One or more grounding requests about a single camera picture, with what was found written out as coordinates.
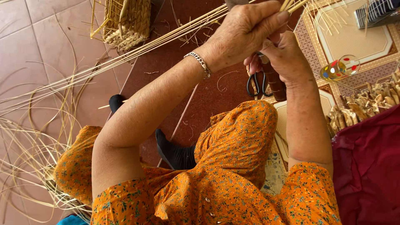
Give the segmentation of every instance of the knife handle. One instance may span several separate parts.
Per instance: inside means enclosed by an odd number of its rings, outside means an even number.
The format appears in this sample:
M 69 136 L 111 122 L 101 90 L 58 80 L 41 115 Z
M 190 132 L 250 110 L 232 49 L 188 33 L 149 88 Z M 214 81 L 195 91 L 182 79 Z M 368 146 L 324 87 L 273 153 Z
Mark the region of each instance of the knife handle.
M 286 85 L 279 79 L 279 74 L 271 66 L 268 57 L 260 56 L 262 69 L 267 76 L 268 84 L 274 94 L 275 100 L 278 102 L 286 101 Z

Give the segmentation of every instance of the blue fabric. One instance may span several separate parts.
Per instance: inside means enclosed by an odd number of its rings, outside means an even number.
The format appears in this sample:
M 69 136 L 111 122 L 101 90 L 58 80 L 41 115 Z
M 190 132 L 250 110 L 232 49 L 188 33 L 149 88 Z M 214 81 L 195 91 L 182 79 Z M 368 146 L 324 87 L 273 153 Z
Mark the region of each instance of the blue fabric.
M 62 219 L 57 225 L 88 225 L 85 221 L 83 221 L 78 216 L 71 215 Z

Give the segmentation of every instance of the fingernail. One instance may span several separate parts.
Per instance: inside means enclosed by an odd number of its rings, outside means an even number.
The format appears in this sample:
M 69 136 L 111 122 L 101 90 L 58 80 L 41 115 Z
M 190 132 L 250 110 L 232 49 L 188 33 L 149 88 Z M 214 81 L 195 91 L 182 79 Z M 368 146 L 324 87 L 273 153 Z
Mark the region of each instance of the fingernail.
M 278 18 L 278 22 L 280 24 L 284 24 L 289 19 L 289 12 L 288 11 L 282 11 L 276 17 Z

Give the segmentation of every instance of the woman's left hand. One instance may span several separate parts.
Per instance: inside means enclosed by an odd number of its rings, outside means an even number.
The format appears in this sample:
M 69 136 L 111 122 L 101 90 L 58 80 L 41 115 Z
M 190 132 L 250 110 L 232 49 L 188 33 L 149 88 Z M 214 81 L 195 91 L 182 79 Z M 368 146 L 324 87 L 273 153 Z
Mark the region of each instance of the woman's left hand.
M 280 7 L 275 0 L 233 7 L 211 38 L 194 52 L 211 72 L 243 61 L 261 50 L 267 37 L 275 39 L 286 31 L 289 13 L 279 12 Z

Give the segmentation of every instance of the silver bracelet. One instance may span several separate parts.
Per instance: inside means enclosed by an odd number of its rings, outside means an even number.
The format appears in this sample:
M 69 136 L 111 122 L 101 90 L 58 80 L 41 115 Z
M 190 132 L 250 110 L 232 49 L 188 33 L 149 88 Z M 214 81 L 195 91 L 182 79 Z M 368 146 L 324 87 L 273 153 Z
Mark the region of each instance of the silver bracelet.
M 207 76 L 206 76 L 204 79 L 210 78 L 210 76 L 211 76 L 211 71 L 210 71 L 210 69 L 207 67 L 207 65 L 206 65 L 206 63 L 204 62 L 204 60 L 203 60 L 199 55 L 197 55 L 197 54 L 194 53 L 194 52 L 190 52 L 190 53 L 186 54 L 183 58 L 185 58 L 186 56 L 193 56 L 195 59 L 197 59 L 197 61 L 199 61 L 200 64 L 201 64 L 201 66 L 204 68 L 204 72 L 207 74 Z

